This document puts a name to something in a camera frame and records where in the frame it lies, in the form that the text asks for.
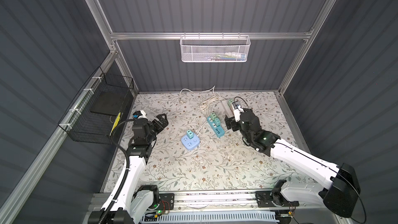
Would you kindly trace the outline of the white multicolour power strip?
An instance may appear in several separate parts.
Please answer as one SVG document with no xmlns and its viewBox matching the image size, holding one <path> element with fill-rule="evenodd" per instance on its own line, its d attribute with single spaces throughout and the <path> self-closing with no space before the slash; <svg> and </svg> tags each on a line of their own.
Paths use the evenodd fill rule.
<svg viewBox="0 0 398 224">
<path fill-rule="evenodd" d="M 229 100 L 221 101 L 221 105 L 224 108 L 224 113 L 228 118 L 234 117 L 233 107 L 229 105 Z"/>
</svg>

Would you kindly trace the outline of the teal charger plug front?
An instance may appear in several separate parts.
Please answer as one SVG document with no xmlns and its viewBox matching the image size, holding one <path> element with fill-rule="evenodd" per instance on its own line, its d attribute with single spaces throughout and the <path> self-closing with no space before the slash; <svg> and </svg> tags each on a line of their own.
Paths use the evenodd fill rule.
<svg viewBox="0 0 398 224">
<path fill-rule="evenodd" d="M 220 119 L 219 119 L 219 118 L 215 118 L 215 119 L 214 119 L 214 124 L 215 124 L 217 127 L 219 127 L 219 126 L 221 125 Z"/>
</svg>

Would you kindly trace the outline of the teal charger plug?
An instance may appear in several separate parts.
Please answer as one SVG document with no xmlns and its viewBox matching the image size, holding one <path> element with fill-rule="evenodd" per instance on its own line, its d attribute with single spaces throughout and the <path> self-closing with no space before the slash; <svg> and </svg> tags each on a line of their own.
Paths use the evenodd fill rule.
<svg viewBox="0 0 398 224">
<path fill-rule="evenodd" d="M 215 119 L 214 119 L 214 124 L 215 124 L 217 127 L 219 127 L 219 126 L 221 125 L 220 119 L 219 119 L 219 118 L 215 118 Z"/>
<path fill-rule="evenodd" d="M 187 137 L 188 137 L 189 139 L 194 138 L 194 133 L 193 133 L 191 130 L 188 130 L 188 131 L 186 132 L 186 134 L 187 134 Z"/>
</svg>

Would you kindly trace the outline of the teal tower power strip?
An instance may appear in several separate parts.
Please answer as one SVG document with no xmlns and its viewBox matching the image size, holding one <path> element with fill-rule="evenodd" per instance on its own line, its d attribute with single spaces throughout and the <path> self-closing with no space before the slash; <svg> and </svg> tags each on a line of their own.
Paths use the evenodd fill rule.
<svg viewBox="0 0 398 224">
<path fill-rule="evenodd" d="M 214 121 L 212 121 L 212 119 L 211 119 L 210 116 L 207 117 L 207 122 L 208 122 L 208 124 L 210 125 L 210 127 L 213 129 L 214 133 L 216 134 L 216 136 L 217 136 L 218 138 L 221 138 L 222 136 L 225 135 L 225 131 L 224 131 L 224 129 L 222 128 L 222 126 L 220 125 L 219 127 L 217 127 L 217 126 L 214 124 Z"/>
</svg>

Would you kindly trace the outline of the light blue round socket hub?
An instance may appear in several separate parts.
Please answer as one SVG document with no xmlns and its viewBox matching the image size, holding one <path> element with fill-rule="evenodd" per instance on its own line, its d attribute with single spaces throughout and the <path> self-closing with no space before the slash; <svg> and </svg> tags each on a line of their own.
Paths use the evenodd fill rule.
<svg viewBox="0 0 398 224">
<path fill-rule="evenodd" d="M 200 145 L 200 138 L 194 133 L 194 138 L 189 139 L 187 137 L 187 134 L 185 134 L 181 138 L 181 143 L 186 148 L 186 150 L 191 151 Z"/>
</svg>

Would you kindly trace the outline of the green charger plug front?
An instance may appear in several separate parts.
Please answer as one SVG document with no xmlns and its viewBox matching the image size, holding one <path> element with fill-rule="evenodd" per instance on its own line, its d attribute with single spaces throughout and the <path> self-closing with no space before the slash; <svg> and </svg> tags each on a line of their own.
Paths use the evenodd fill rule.
<svg viewBox="0 0 398 224">
<path fill-rule="evenodd" d="M 214 112 L 212 112 L 210 114 L 210 117 L 211 117 L 212 121 L 214 121 L 217 118 L 217 115 Z"/>
</svg>

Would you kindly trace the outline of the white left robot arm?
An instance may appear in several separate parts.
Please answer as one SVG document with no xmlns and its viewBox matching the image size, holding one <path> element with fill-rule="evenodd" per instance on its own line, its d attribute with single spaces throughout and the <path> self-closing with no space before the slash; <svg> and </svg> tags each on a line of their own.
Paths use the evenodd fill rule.
<svg viewBox="0 0 398 224">
<path fill-rule="evenodd" d="M 114 136 L 128 122 L 133 123 L 133 143 L 124 149 L 114 141 Z M 137 224 L 151 207 L 159 206 L 157 186 L 141 186 L 138 191 L 136 187 L 153 150 L 152 144 L 168 125 L 166 114 L 159 114 L 156 119 L 149 121 L 144 111 L 136 111 L 132 119 L 115 121 L 109 139 L 124 154 L 123 170 L 101 209 L 90 214 L 89 224 Z"/>
</svg>

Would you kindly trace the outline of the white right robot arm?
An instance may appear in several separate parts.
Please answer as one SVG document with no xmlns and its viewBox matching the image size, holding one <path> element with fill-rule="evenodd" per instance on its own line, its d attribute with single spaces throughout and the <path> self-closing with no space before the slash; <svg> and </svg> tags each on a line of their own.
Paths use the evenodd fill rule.
<svg viewBox="0 0 398 224">
<path fill-rule="evenodd" d="M 324 161 L 263 130 L 252 111 L 245 110 L 224 120 L 227 129 L 241 133 L 247 146 L 293 166 L 314 180 L 314 183 L 301 184 L 280 179 L 268 194 L 274 205 L 297 206 L 300 202 L 310 202 L 322 204 L 340 217 L 352 217 L 356 203 L 361 201 L 359 181 L 352 166 Z"/>
</svg>

